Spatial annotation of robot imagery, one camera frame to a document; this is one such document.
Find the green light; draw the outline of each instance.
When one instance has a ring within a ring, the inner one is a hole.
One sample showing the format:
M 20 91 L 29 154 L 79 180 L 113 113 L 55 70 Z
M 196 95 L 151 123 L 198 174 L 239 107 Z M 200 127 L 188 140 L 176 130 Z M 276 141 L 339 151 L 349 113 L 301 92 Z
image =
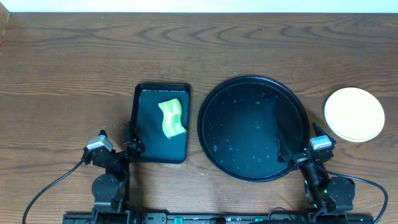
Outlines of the green light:
M 182 217 L 175 217 L 174 218 L 174 224 L 182 224 L 183 218 Z

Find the black round plate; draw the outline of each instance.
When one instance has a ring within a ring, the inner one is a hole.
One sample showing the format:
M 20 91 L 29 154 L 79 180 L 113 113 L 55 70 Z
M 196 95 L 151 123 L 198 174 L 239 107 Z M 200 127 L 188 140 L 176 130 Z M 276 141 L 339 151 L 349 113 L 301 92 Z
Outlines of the black round plate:
M 198 116 L 200 144 L 225 174 L 249 182 L 266 182 L 287 173 L 277 162 L 279 136 L 290 152 L 302 152 L 310 128 L 299 99 L 283 84 L 245 76 L 217 86 Z

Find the green sponge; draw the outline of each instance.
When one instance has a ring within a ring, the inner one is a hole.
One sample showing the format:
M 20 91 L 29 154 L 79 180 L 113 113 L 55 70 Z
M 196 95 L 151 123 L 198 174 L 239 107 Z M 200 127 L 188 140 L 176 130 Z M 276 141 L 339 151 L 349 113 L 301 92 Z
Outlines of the green sponge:
M 181 124 L 182 107 L 178 99 L 172 99 L 158 104 L 163 112 L 163 133 L 171 138 L 186 133 L 187 130 Z

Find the black tray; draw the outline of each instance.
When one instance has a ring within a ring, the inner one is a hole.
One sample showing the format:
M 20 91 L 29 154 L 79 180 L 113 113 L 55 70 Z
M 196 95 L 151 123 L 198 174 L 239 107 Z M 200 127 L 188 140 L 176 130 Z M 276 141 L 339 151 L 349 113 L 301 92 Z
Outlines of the black tray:
M 293 154 L 307 145 L 310 128 L 299 99 L 283 84 L 245 76 L 217 86 L 198 115 L 198 137 L 204 153 L 225 174 L 265 182 L 289 173 L 278 162 L 279 149 Z
M 177 98 L 182 106 L 181 122 L 188 131 L 190 88 L 185 84 L 141 83 L 134 91 L 131 123 L 145 144 L 141 162 L 178 164 L 187 156 L 187 133 L 168 139 L 162 130 L 163 112 L 158 103 Z

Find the wood grain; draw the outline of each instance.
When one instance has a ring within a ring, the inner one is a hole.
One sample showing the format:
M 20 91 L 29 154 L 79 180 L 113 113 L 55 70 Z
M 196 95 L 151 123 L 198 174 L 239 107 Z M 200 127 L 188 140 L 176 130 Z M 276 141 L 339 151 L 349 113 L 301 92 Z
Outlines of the wood grain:
M 381 223 L 397 223 L 397 62 L 392 14 L 13 14 L 0 47 L 0 223 L 20 223 L 36 193 L 78 162 L 100 128 L 121 149 L 140 82 L 189 83 L 192 103 L 187 160 L 133 165 L 133 204 L 174 213 L 303 209 L 300 172 L 249 184 L 222 174 L 202 152 L 202 101 L 242 74 L 287 85 L 329 133 L 329 94 L 356 86 L 376 96 L 386 114 L 382 133 L 364 143 L 333 135 L 338 145 L 326 167 L 383 185 L 390 201 Z M 91 184 L 102 173 L 80 167 L 38 199 L 29 223 L 90 212 Z M 356 184 L 354 212 L 376 216 L 382 193 Z

